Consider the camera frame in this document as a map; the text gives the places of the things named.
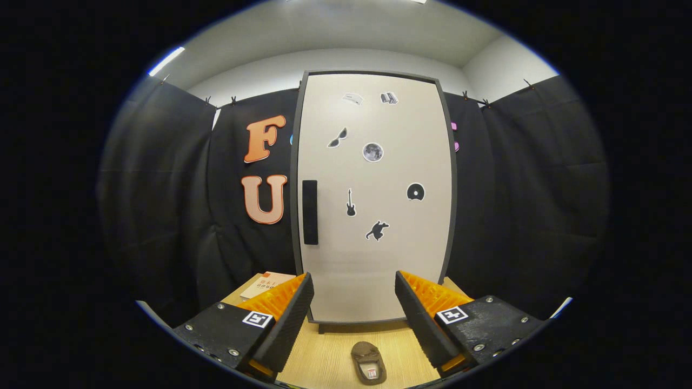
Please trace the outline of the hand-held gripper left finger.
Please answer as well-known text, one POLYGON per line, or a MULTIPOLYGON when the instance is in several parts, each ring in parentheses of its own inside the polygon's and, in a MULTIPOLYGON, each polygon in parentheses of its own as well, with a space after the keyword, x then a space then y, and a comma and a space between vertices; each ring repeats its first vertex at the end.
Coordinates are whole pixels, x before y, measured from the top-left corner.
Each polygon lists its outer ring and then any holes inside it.
POLYGON ((220 364, 273 382, 287 364, 313 297, 306 272, 239 305, 217 302, 172 331, 220 364))

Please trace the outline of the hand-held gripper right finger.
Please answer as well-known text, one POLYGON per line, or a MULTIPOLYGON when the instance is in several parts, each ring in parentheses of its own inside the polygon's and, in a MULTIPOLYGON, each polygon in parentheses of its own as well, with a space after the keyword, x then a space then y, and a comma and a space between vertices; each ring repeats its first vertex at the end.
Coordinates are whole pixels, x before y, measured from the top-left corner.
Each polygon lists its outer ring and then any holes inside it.
POLYGON ((395 294, 442 379, 491 364, 547 324, 497 296, 472 299, 405 271, 395 273, 395 294))

